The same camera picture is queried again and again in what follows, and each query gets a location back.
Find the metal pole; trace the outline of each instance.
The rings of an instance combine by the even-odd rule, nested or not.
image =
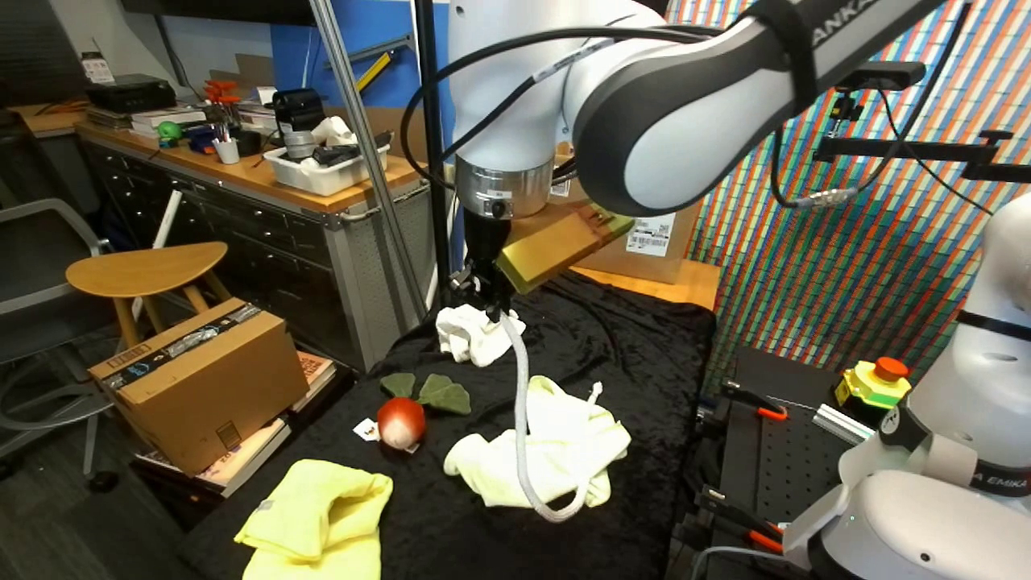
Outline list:
[[[399,270],[406,278],[413,308],[423,318],[425,314],[425,302],[420,296],[420,278],[417,278],[403,228],[399,228],[397,212],[392,212],[391,182],[387,182],[387,173],[384,173],[384,163],[381,163],[375,127],[371,127],[363,103],[360,103],[360,96],[354,89],[359,80],[354,80],[354,72],[352,72],[352,61],[348,61],[348,44],[344,44],[343,24],[337,20],[332,0],[309,0],[309,6],[314,6],[314,17],[317,17],[317,24],[318,24],[318,34],[326,43],[326,54],[328,54],[328,65],[337,72],[337,80],[343,87],[344,107],[352,110],[352,127],[359,132],[360,157],[363,157],[369,173],[375,180],[375,195],[377,195],[381,215],[387,221],[391,240],[397,248]]]
[[[425,160],[429,173],[445,173],[442,157],[442,103],[439,103],[439,43],[436,43],[436,20],[431,20],[431,0],[413,0],[417,6],[417,44],[420,44],[420,74],[423,87],[423,123],[425,123]],[[448,294],[452,278],[452,246],[448,246],[448,189],[442,182],[429,182],[429,204],[431,204],[431,236],[436,236],[436,255],[439,255],[439,299]]]

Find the white cloth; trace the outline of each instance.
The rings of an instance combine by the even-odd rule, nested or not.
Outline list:
[[[614,497],[607,466],[632,444],[624,426],[594,400],[569,395],[548,378],[532,378],[526,395],[528,480],[541,501],[591,482],[586,507],[603,507]],[[516,427],[492,440],[461,438],[445,457],[445,474],[461,475],[488,507],[532,507],[516,475]]]
[[[514,313],[514,321],[519,336],[526,333],[526,321]],[[501,321],[491,321],[488,313],[474,307],[456,307],[439,313],[439,343],[456,359],[472,359],[477,366],[491,366],[498,356],[502,356],[514,348],[514,338]]]

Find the black tablecloth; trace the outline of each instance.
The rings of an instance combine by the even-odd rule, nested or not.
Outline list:
[[[184,557],[205,577],[239,577],[249,548],[232,544],[235,528],[299,457],[326,457],[392,475],[381,519],[384,577],[465,580],[465,577],[660,577],[672,528],[688,509],[688,417],[692,391],[711,348],[715,314],[701,307],[672,307],[562,278],[519,296],[532,374],[545,374],[574,395],[603,379],[603,407],[632,431],[632,452],[610,466],[614,499],[565,524],[548,524],[526,509],[483,509],[456,475],[445,475],[448,447],[467,431],[488,438],[514,426],[514,354],[481,371],[439,354],[431,326],[411,333],[391,356],[359,379],[337,407],[303,427],[255,480],[205,519]],[[392,459],[381,444],[352,427],[387,400],[384,374],[448,374],[474,395],[472,414],[431,413],[425,444],[411,459]]]

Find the wooden stool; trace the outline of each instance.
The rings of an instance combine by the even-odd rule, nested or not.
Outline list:
[[[214,286],[218,299],[228,299],[228,289],[214,275],[214,266],[226,257],[226,240],[205,240],[205,246],[172,246],[172,248],[148,248],[148,252],[115,252],[75,260],[66,270],[66,279],[92,296],[105,296],[115,302],[121,333],[127,343],[138,343],[138,327],[131,318],[131,299],[143,299],[148,321],[156,333],[166,327],[153,296],[184,289],[198,313],[209,308],[199,294],[199,279]]]

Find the yellow cloth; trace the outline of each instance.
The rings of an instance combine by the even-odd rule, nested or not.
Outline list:
[[[384,474],[296,459],[235,533],[255,548],[245,580],[377,580],[391,493]]]

